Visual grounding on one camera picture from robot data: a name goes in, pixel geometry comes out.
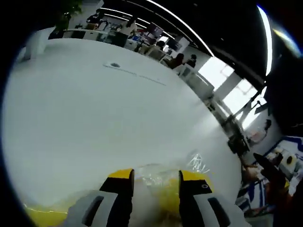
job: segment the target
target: person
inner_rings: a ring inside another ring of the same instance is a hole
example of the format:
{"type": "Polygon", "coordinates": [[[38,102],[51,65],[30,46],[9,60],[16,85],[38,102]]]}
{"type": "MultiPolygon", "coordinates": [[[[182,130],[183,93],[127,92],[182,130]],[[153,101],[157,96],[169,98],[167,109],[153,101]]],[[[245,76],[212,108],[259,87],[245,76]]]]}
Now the person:
{"type": "Polygon", "coordinates": [[[98,29],[100,31],[104,31],[109,26],[109,22],[107,20],[102,20],[98,29]]]}
{"type": "Polygon", "coordinates": [[[196,66],[196,60],[197,60],[197,56],[195,54],[192,54],[190,56],[190,59],[187,62],[185,62],[184,64],[187,64],[194,68],[196,66]]]}
{"type": "Polygon", "coordinates": [[[103,22],[102,17],[103,15],[101,14],[100,9],[97,9],[95,14],[86,19],[86,22],[88,24],[97,24],[97,27],[99,27],[103,22]]]}
{"type": "Polygon", "coordinates": [[[259,144],[267,136],[267,132],[270,126],[271,120],[267,119],[263,129],[260,129],[256,133],[253,133],[252,135],[247,137],[248,144],[251,147],[255,146],[256,144],[259,144]]]}
{"type": "Polygon", "coordinates": [[[125,21],[122,24],[118,26],[120,28],[120,31],[117,32],[115,37],[113,38],[112,44],[116,46],[124,47],[125,43],[127,41],[127,38],[131,34],[135,34],[137,31],[137,25],[136,25],[136,16],[132,16],[132,18],[129,21],[125,21]]]}
{"type": "Polygon", "coordinates": [[[153,45],[154,44],[153,42],[156,42],[156,40],[152,40],[151,45],[144,50],[143,52],[144,54],[147,54],[150,50],[154,50],[154,49],[163,50],[163,47],[165,46],[164,41],[157,42],[155,46],[153,45]]]}
{"type": "Polygon", "coordinates": [[[258,165],[248,165],[245,163],[243,157],[239,157],[242,164],[242,178],[244,184],[254,183],[264,179],[261,167],[258,165]]]}
{"type": "Polygon", "coordinates": [[[184,54],[178,53],[178,55],[175,58],[171,60],[164,59],[163,61],[168,65],[168,67],[170,67],[173,70],[174,68],[182,64],[183,59],[184,59],[184,54]]]}
{"type": "Polygon", "coordinates": [[[297,226],[301,222],[303,203],[303,180],[297,185],[291,196],[286,188],[269,183],[266,191],[267,202],[275,206],[273,227],[297,226]]]}

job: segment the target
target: black ceiling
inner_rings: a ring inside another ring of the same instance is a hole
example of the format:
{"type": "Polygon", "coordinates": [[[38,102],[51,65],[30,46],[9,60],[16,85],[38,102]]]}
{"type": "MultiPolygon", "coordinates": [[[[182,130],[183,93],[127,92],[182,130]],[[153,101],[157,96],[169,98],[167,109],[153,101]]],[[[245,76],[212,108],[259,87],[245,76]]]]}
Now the black ceiling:
{"type": "MultiPolygon", "coordinates": [[[[214,52],[215,56],[224,58],[224,61],[229,63],[230,57],[222,55],[222,50],[232,57],[232,61],[236,63],[237,71],[240,71],[240,76],[246,77],[255,87],[259,87],[254,75],[260,76],[265,80],[266,65],[267,65],[267,42],[262,18],[257,8],[257,3],[246,0],[211,0],[211,1],[176,1],[176,0],[154,0],[171,12],[185,21],[214,52]],[[247,72],[241,65],[245,65],[250,72],[247,72]]],[[[137,15],[149,22],[162,27],[168,33],[175,33],[181,35],[180,30],[185,33],[198,48],[209,54],[208,50],[196,38],[196,36],[189,31],[182,23],[175,19],[172,15],[151,4],[147,0],[104,0],[103,7],[116,9],[132,15],[137,15]]],[[[261,6],[267,7],[268,14],[271,17],[279,18],[279,9],[273,5],[263,4],[261,6]]],[[[110,14],[121,16],[116,12],[110,14]]],[[[284,26],[288,26],[291,19],[288,18],[284,26]]],[[[300,39],[300,35],[296,33],[298,27],[290,29],[292,35],[300,39]]],[[[273,42],[275,41],[275,34],[272,32],[273,42]]],[[[274,50],[273,64],[279,53],[274,50]]]]}

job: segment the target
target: black object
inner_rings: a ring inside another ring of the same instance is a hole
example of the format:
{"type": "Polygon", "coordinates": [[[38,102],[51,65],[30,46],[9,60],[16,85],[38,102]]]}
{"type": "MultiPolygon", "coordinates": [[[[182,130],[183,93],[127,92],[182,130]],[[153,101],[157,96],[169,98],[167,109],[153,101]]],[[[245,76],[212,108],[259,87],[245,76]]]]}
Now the black object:
{"type": "Polygon", "coordinates": [[[120,47],[124,47],[127,41],[128,35],[125,35],[121,32],[117,32],[113,38],[112,44],[120,47]]]}
{"type": "Polygon", "coordinates": [[[229,226],[231,224],[231,221],[229,220],[225,210],[223,209],[219,201],[215,197],[213,197],[209,198],[208,202],[214,210],[214,214],[216,215],[219,226],[229,226]]]}
{"type": "Polygon", "coordinates": [[[279,153],[279,154],[277,155],[277,157],[275,157],[275,159],[273,160],[273,164],[274,164],[275,166],[279,166],[280,163],[282,162],[282,160],[283,160],[283,155],[282,155],[281,153],[279,153]]]}
{"type": "Polygon", "coordinates": [[[178,51],[178,50],[180,50],[180,48],[181,48],[181,44],[180,43],[178,43],[176,40],[174,40],[174,39],[169,39],[169,41],[167,42],[167,45],[171,48],[171,49],[173,49],[174,51],[178,51]]]}
{"type": "Polygon", "coordinates": [[[88,213],[82,222],[84,225],[86,225],[86,226],[92,225],[96,212],[98,211],[98,208],[101,205],[101,202],[103,201],[103,199],[104,199],[104,197],[98,196],[93,201],[93,206],[90,208],[90,210],[88,210],[88,213]]]}
{"type": "Polygon", "coordinates": [[[73,39],[83,39],[84,36],[85,36],[84,31],[74,31],[71,35],[71,38],[73,38],[73,39]]]}
{"type": "Polygon", "coordinates": [[[265,103],[264,105],[261,105],[256,108],[255,114],[258,114],[268,108],[268,103],[265,103]]]}
{"type": "Polygon", "coordinates": [[[196,66],[196,60],[190,59],[186,64],[194,68],[196,66]]]}
{"type": "Polygon", "coordinates": [[[267,158],[264,156],[254,153],[256,161],[264,168],[261,174],[265,176],[277,189],[284,188],[286,183],[285,174],[277,169],[267,158]]]}
{"type": "Polygon", "coordinates": [[[294,57],[285,47],[267,77],[264,98],[282,134],[288,136],[303,136],[302,66],[303,58],[294,57]]]}
{"type": "Polygon", "coordinates": [[[120,67],[120,65],[117,64],[117,63],[111,63],[110,65],[113,66],[113,67],[116,67],[116,68],[119,68],[119,67],[120,67]]]}
{"type": "Polygon", "coordinates": [[[153,23],[148,25],[146,31],[153,34],[154,37],[159,37],[163,33],[163,30],[154,25],[153,23]]]}
{"type": "Polygon", "coordinates": [[[87,21],[90,23],[90,24],[98,24],[100,25],[101,24],[101,21],[102,21],[102,18],[103,18],[103,15],[102,14],[94,14],[94,15],[91,15],[89,18],[87,18],[87,21]]]}
{"type": "Polygon", "coordinates": [[[250,150],[242,134],[242,131],[236,122],[236,119],[231,118],[230,120],[226,121],[222,127],[230,128],[233,132],[233,135],[229,137],[227,145],[234,154],[237,154],[239,157],[241,157],[245,152],[250,150]]]}
{"type": "Polygon", "coordinates": [[[179,212],[182,226],[204,227],[203,217],[194,195],[212,193],[205,180],[184,181],[182,171],[179,171],[179,212]]]}
{"type": "Polygon", "coordinates": [[[134,170],[130,172],[129,178],[108,177],[100,191],[118,194],[109,213],[107,227],[127,227],[133,210],[134,170]]]}

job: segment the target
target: white wall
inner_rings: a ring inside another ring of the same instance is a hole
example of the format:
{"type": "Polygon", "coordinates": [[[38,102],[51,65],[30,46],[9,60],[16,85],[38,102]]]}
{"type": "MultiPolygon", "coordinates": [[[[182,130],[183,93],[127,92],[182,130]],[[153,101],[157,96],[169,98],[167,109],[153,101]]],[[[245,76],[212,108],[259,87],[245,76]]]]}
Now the white wall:
{"type": "Polygon", "coordinates": [[[242,80],[235,72],[233,72],[215,91],[215,95],[223,100],[242,80]]]}
{"type": "Polygon", "coordinates": [[[260,115],[247,128],[246,132],[256,131],[258,129],[258,127],[263,128],[265,125],[266,119],[270,119],[271,123],[272,123],[271,127],[268,130],[267,136],[259,144],[255,145],[251,149],[251,152],[249,152],[248,154],[246,154],[244,156],[244,160],[249,164],[256,161],[253,156],[254,152],[264,155],[283,136],[274,117],[272,115],[268,116],[267,110],[260,113],[260,115]]]}
{"type": "Polygon", "coordinates": [[[94,14],[96,10],[102,7],[104,4],[103,0],[101,0],[98,4],[96,3],[83,3],[81,6],[82,13],[71,17],[68,28],[75,28],[78,24],[86,24],[86,19],[94,14]]]}
{"type": "Polygon", "coordinates": [[[192,54],[197,55],[197,62],[195,69],[199,70],[207,61],[210,59],[211,56],[207,55],[206,53],[203,53],[200,50],[197,50],[194,47],[188,46],[183,51],[184,59],[189,59],[192,54]]]}
{"type": "Polygon", "coordinates": [[[188,45],[189,45],[189,41],[188,41],[186,38],[184,38],[184,37],[179,36],[179,37],[177,37],[175,40],[176,40],[178,43],[180,43],[182,46],[181,46],[180,50],[178,50],[177,52],[173,51],[173,52],[171,53],[171,56],[174,57],[174,58],[178,55],[178,53],[183,53],[183,51],[184,51],[184,50],[188,47],[188,45]]]}

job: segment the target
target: white table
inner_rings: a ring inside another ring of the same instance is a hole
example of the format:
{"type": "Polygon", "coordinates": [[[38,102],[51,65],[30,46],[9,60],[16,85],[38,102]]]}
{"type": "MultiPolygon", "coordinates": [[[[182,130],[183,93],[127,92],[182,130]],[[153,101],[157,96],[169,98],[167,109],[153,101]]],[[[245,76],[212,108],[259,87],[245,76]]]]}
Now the white table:
{"type": "Polygon", "coordinates": [[[15,66],[2,114],[9,176],[33,202],[51,205],[97,189],[117,169],[168,163],[194,149],[215,189],[236,199],[240,162],[217,120],[174,72],[130,50],[51,40],[39,58],[15,66]],[[109,62],[135,74],[103,66],[109,62]]]}
{"type": "Polygon", "coordinates": [[[88,39],[88,40],[96,40],[98,35],[100,35],[100,34],[102,34],[103,36],[108,35],[108,32],[105,32],[105,31],[73,28],[73,29],[67,29],[65,31],[63,37],[70,38],[72,36],[73,32],[85,32],[83,39],[88,39]]]}

